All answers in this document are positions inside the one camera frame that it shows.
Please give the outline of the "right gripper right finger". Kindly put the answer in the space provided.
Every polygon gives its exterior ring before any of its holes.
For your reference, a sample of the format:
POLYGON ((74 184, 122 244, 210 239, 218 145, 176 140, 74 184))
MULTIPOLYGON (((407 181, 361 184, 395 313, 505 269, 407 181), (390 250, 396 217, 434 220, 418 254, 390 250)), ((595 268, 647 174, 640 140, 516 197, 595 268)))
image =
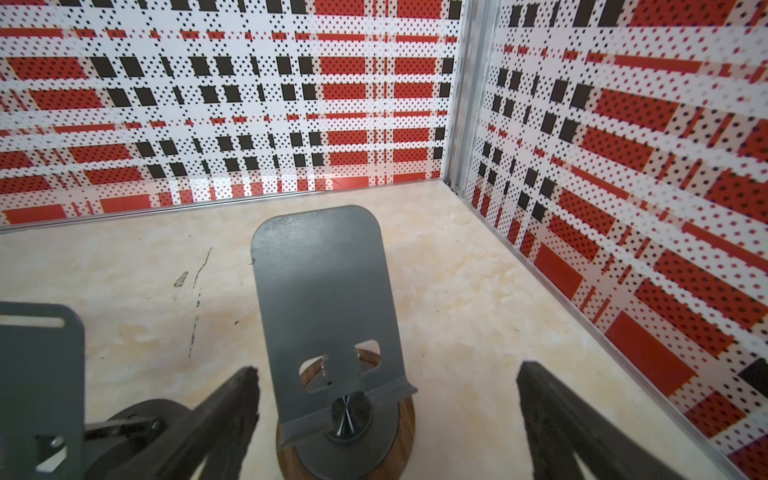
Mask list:
POLYGON ((535 479, 679 479, 543 365, 525 361, 517 375, 535 479))

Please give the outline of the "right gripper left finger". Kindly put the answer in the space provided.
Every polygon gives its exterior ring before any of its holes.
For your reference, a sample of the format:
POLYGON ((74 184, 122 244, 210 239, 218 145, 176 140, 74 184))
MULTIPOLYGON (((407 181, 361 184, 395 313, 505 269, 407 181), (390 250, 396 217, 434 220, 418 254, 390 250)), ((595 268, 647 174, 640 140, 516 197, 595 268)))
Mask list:
POLYGON ((259 420, 258 369, 239 369, 109 479, 238 479, 259 420))

